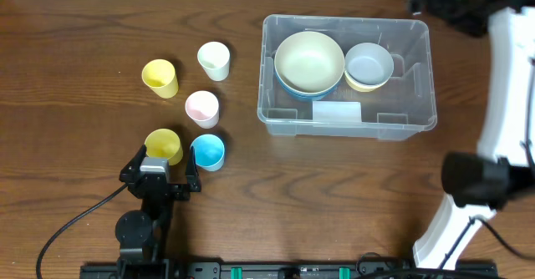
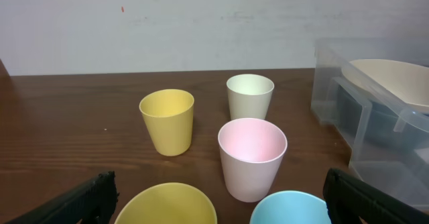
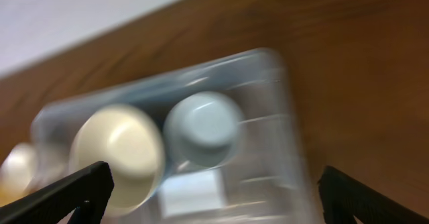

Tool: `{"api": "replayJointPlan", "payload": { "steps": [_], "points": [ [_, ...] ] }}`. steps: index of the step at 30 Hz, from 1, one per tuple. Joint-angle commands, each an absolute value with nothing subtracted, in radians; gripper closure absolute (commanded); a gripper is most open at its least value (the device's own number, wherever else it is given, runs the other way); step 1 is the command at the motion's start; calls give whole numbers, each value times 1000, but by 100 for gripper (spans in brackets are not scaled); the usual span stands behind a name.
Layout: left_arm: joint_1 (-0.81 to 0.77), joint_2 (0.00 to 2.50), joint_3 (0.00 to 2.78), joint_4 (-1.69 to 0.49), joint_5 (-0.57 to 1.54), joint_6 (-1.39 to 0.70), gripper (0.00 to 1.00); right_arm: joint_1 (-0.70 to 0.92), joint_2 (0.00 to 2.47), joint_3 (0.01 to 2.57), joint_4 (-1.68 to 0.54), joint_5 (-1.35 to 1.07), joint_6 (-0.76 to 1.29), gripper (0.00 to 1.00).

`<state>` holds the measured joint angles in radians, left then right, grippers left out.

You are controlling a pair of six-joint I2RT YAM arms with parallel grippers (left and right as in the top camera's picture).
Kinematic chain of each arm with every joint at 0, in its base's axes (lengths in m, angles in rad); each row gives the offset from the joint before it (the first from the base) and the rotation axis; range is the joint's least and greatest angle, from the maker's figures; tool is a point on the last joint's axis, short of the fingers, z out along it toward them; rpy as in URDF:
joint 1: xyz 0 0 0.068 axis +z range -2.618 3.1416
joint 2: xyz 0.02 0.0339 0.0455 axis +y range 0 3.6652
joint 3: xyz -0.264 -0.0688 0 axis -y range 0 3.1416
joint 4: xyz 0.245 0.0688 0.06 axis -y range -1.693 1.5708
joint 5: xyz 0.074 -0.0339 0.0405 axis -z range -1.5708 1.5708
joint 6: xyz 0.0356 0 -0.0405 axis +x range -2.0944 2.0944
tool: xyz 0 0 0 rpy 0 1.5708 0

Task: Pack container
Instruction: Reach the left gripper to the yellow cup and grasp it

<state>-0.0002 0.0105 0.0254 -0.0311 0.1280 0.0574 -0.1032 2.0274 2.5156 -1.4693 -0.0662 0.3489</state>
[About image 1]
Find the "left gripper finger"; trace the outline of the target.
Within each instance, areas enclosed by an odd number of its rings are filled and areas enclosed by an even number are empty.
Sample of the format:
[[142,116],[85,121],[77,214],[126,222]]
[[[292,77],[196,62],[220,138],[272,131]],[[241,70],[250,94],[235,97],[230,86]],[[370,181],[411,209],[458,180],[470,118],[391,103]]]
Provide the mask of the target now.
[[201,192],[201,182],[196,164],[195,147],[192,146],[189,151],[189,158],[186,165],[186,182],[190,192]]
[[146,146],[142,145],[134,157],[121,170],[122,175],[135,175],[140,171],[140,166],[146,155]]

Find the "light blue cup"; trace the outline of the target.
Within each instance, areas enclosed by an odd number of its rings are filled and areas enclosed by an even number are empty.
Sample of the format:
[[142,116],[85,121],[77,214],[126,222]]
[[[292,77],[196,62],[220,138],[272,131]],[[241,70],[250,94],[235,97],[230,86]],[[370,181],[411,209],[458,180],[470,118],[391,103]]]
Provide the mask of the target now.
[[207,171],[218,171],[225,162],[225,145],[218,136],[214,134],[203,134],[198,136],[191,143],[191,148],[195,153],[196,165]]

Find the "yellow cup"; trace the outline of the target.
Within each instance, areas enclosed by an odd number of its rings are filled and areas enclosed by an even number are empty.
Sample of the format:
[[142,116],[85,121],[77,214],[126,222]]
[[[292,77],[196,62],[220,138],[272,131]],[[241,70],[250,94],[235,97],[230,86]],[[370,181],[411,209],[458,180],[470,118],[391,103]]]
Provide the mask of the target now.
[[178,165],[183,158],[183,147],[177,133],[157,129],[145,139],[146,154],[151,158],[165,158],[169,165]]
[[141,72],[143,83],[163,99],[174,97],[179,90],[176,70],[165,59],[155,59],[145,65]]

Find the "pink cup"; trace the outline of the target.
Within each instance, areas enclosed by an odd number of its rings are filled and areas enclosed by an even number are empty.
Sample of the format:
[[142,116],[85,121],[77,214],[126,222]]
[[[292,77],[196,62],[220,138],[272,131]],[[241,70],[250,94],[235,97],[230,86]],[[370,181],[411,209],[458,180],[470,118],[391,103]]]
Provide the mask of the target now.
[[186,114],[198,126],[210,129],[219,121],[220,104],[215,94],[200,90],[191,94],[185,102]]

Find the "grey small bowl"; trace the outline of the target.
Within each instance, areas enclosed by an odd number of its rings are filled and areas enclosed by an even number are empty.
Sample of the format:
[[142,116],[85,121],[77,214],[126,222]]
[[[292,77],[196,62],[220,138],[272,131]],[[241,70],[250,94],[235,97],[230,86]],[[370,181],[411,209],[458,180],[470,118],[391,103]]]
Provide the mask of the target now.
[[390,52],[375,43],[360,43],[345,55],[345,72],[363,88],[377,89],[385,84],[394,72],[395,64]]

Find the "yellow small bowl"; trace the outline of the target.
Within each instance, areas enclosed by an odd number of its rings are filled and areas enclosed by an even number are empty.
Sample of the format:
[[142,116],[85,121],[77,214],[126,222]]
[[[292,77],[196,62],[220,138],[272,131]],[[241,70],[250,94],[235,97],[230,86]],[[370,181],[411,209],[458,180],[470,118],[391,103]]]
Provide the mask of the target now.
[[384,81],[384,82],[379,83],[379,84],[367,85],[367,84],[362,84],[362,83],[356,81],[349,73],[345,73],[344,77],[345,77],[346,83],[348,84],[348,86],[350,88],[352,88],[352,89],[354,89],[356,91],[359,91],[359,92],[363,92],[363,93],[372,92],[372,91],[382,87],[384,84],[387,83],[387,81]]

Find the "pale green cup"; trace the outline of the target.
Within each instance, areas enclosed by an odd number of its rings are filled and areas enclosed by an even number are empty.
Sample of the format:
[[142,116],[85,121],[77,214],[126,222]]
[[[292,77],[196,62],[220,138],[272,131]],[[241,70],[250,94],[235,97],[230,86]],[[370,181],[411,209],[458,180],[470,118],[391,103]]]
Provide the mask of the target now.
[[230,50],[220,42],[203,44],[197,52],[197,60],[213,81],[226,79],[230,71]]

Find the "dark blue bowl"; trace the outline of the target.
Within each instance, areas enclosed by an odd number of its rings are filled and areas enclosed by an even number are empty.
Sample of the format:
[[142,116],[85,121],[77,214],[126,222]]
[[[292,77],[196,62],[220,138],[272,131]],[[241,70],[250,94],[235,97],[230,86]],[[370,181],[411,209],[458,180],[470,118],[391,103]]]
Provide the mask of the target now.
[[322,93],[322,94],[319,94],[319,95],[314,95],[314,96],[309,96],[309,95],[301,95],[301,94],[297,94],[295,92],[293,92],[292,90],[286,88],[283,86],[283,90],[289,94],[289,96],[291,96],[292,98],[296,99],[296,100],[300,100],[300,101],[317,101],[317,100],[321,100],[325,97],[327,97],[329,94],[333,93],[338,87],[334,87],[330,90],[328,90],[327,92],[325,93]]
[[333,93],[339,86],[339,82],[333,86],[331,89],[321,93],[321,94],[317,94],[317,95],[314,95],[314,96],[309,96],[309,95],[301,95],[301,94],[297,94],[295,92],[293,92],[290,88],[288,88],[287,86],[284,85],[283,81],[280,79],[280,77],[278,77],[277,74],[275,74],[275,77],[277,78],[277,81],[280,83],[282,89],[288,93],[291,97],[293,97],[294,99],[296,100],[301,100],[301,101],[316,101],[316,100],[321,100],[323,98],[325,98],[327,95]]

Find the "cream large bowl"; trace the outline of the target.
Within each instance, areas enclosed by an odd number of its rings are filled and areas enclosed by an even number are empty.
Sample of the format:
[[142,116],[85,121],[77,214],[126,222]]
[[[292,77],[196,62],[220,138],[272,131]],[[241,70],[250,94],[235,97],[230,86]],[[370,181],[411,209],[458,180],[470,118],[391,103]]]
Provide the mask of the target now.
[[304,31],[284,39],[274,58],[275,72],[290,90],[319,96],[334,88],[344,74],[344,53],[328,35]]

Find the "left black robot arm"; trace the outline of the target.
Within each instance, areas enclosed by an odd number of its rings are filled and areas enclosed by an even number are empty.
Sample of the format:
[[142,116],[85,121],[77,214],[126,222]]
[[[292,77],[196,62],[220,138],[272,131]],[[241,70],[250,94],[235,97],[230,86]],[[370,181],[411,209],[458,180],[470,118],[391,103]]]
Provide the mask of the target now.
[[194,152],[186,164],[186,183],[169,181],[169,163],[151,158],[143,145],[121,170],[120,181],[141,200],[139,210],[123,214],[115,226],[120,243],[118,278],[183,278],[180,263],[164,258],[166,237],[173,216],[173,205],[187,201],[192,192],[201,191]]

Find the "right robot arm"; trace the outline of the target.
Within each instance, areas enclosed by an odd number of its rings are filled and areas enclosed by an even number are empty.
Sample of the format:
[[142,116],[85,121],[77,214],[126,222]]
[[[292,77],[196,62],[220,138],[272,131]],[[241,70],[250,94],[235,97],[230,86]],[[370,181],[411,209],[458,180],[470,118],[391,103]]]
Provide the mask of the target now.
[[460,254],[508,201],[534,192],[534,0],[409,0],[474,37],[488,34],[492,69],[476,153],[451,152],[441,169],[445,195],[413,245],[418,271],[457,274]]

